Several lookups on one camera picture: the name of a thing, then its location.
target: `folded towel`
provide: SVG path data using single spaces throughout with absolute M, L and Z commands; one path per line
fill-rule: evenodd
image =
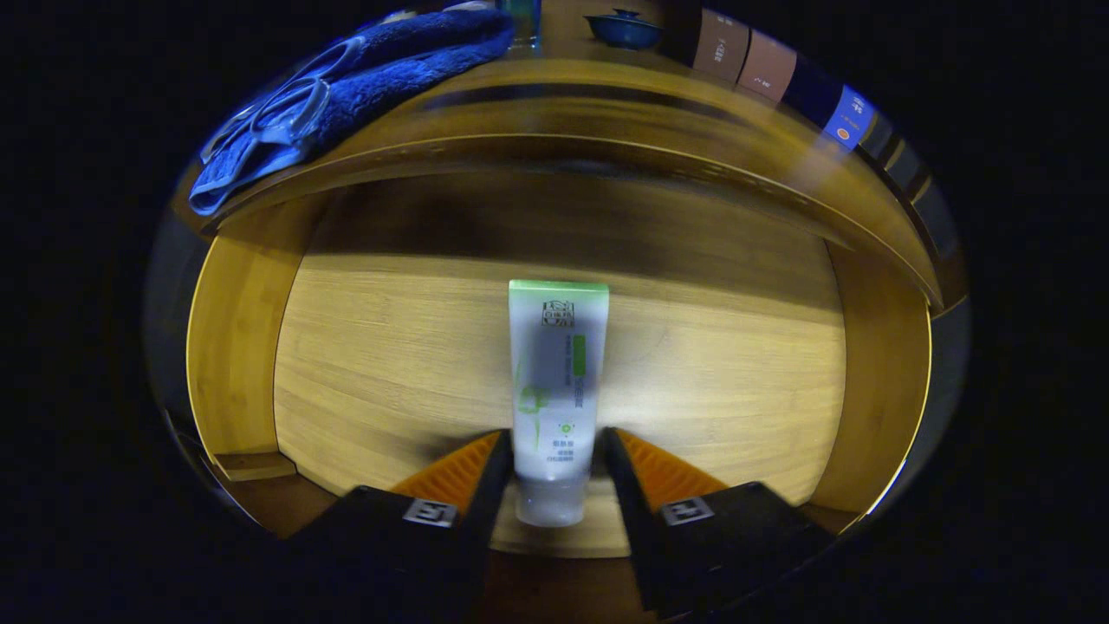
M 189 203 L 214 213 L 241 186 L 303 162 L 512 41 L 497 10 L 442 11 L 363 28 L 228 120 L 201 153 Z

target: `orange gripper pad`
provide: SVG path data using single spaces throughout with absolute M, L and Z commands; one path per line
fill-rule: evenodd
M 703 497 L 728 485 L 709 473 L 694 468 L 678 456 L 668 453 L 650 442 L 645 442 L 622 429 L 617 436 L 628 450 L 632 470 L 643 491 L 651 513 L 659 511 L 665 503 Z
M 489 454 L 502 432 L 484 436 L 393 487 L 393 492 L 450 503 L 466 515 Z

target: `blue bowl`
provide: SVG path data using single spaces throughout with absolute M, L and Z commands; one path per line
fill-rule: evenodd
M 586 16 L 593 35 L 614 48 L 642 50 L 662 38 L 662 28 L 645 22 L 634 11 L 614 9 L 615 16 Z

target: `bowl lid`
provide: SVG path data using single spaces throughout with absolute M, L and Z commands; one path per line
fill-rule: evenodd
M 653 24 L 653 23 L 651 23 L 651 22 L 649 22 L 649 21 L 647 21 L 644 19 L 641 19 L 641 18 L 637 17 L 637 16 L 639 16 L 639 11 L 629 11 L 629 10 L 625 10 L 625 9 L 612 9 L 612 10 L 615 11 L 617 14 L 614 14 L 614 16 L 586 16 L 586 19 L 590 20 L 590 21 L 599 20 L 599 21 L 607 21 L 607 22 L 633 23 L 633 24 L 638 24 L 638 25 L 645 25 L 645 27 L 649 27 L 649 28 L 654 28 L 654 29 L 658 29 L 658 30 L 662 30 L 662 27 L 655 25 L 655 24 Z

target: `white squeeze tube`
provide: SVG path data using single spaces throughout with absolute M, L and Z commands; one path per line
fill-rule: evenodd
M 536 526 L 570 526 L 584 514 L 609 286 L 512 279 L 508 320 L 516 516 Z

